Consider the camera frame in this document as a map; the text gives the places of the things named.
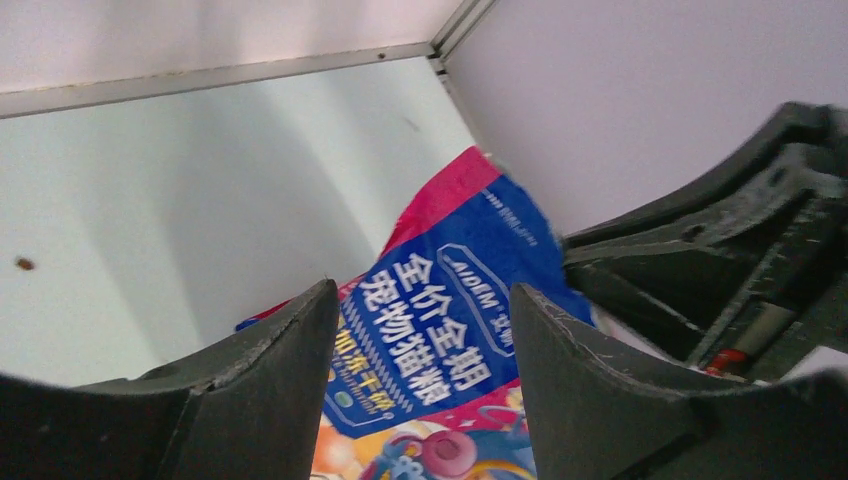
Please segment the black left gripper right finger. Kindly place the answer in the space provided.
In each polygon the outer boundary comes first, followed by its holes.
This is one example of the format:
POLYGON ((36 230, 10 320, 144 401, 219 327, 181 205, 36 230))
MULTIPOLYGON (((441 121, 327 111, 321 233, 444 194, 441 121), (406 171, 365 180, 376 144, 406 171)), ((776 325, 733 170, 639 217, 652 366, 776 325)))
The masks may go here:
POLYGON ((847 380, 698 373, 579 321, 526 284, 510 316, 542 479, 843 479, 847 380))

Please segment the pink blue pet food bag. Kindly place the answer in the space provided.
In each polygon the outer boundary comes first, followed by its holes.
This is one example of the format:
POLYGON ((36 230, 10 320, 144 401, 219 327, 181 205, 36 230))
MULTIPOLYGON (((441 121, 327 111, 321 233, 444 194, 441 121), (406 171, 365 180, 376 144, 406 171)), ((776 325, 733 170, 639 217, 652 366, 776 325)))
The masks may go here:
POLYGON ((528 193, 471 147, 339 290, 315 479, 533 479, 509 295, 527 284, 578 320, 562 250, 528 193))

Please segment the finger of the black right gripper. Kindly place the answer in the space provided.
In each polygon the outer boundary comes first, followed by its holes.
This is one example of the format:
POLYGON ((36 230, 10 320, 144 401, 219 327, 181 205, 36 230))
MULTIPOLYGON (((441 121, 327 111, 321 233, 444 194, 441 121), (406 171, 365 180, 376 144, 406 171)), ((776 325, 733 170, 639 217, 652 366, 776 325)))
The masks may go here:
POLYGON ((788 102, 682 188, 568 235, 570 284, 668 358, 775 381, 847 355, 847 111, 788 102))

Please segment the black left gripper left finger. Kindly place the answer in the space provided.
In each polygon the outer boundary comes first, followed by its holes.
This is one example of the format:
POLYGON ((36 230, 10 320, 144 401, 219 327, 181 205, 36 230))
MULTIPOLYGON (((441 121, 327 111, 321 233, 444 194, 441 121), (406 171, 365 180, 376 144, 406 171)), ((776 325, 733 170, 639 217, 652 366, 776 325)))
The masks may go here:
POLYGON ((339 315, 322 280, 136 379, 1 379, 5 479, 306 479, 339 315))

